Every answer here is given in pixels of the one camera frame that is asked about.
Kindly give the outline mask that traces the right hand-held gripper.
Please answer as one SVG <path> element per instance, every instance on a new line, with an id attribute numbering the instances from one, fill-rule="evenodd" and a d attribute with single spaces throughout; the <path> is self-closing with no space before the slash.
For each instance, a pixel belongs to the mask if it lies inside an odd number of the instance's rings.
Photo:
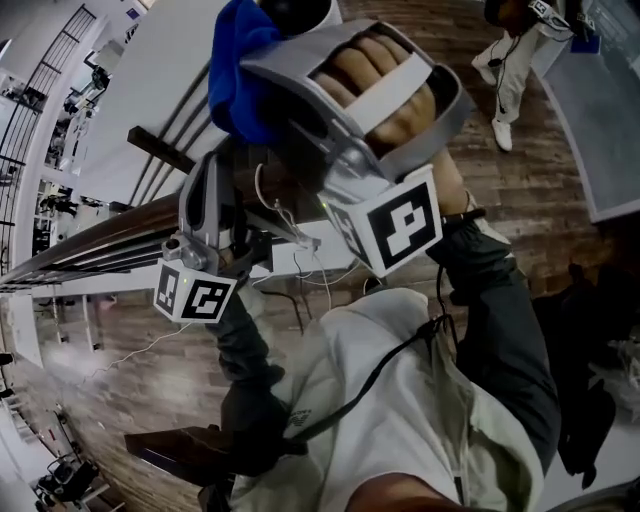
<path id="1" fill-rule="evenodd" d="M 341 107 L 314 80 L 317 72 L 362 36 L 386 35 L 407 61 Z M 282 97 L 287 121 L 271 149 L 323 204 L 351 253 L 384 277 L 442 238 L 429 165 L 457 136 L 473 108 L 459 78 L 395 27 L 374 20 L 328 26 L 271 43 L 246 55 L 241 68 Z M 436 99 L 436 118 L 408 142 L 377 156 L 365 138 L 421 87 Z"/>

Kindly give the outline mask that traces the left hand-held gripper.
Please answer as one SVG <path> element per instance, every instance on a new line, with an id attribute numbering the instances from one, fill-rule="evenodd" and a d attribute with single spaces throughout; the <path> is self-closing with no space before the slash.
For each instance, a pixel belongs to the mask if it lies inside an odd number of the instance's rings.
<path id="1" fill-rule="evenodd" d="M 242 199 L 220 154 L 196 164 L 178 206 L 178 229 L 162 244 L 153 305 L 176 323 L 217 323 L 251 252 Z"/>

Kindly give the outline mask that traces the person's right hand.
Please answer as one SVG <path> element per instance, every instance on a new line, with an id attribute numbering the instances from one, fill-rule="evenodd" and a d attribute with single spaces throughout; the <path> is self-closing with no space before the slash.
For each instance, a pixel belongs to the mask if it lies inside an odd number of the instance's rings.
<path id="1" fill-rule="evenodd" d="M 384 76 L 409 59 L 410 53 L 387 35 L 371 32 L 335 54 L 314 81 L 346 108 Z M 403 146 L 435 122 L 436 98 L 422 85 L 394 113 L 373 128 L 366 141 L 381 157 Z"/>

